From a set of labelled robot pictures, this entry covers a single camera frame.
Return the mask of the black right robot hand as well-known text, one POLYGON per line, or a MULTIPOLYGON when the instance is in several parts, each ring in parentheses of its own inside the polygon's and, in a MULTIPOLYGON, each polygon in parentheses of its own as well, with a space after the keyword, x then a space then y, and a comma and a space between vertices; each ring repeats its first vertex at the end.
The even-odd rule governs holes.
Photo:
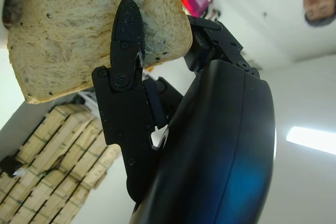
POLYGON ((189 17, 185 95, 142 78, 144 28, 133 0, 118 6, 111 67, 92 72, 104 137, 118 144, 135 201, 131 223, 256 223, 275 158, 271 90, 221 22, 189 17))

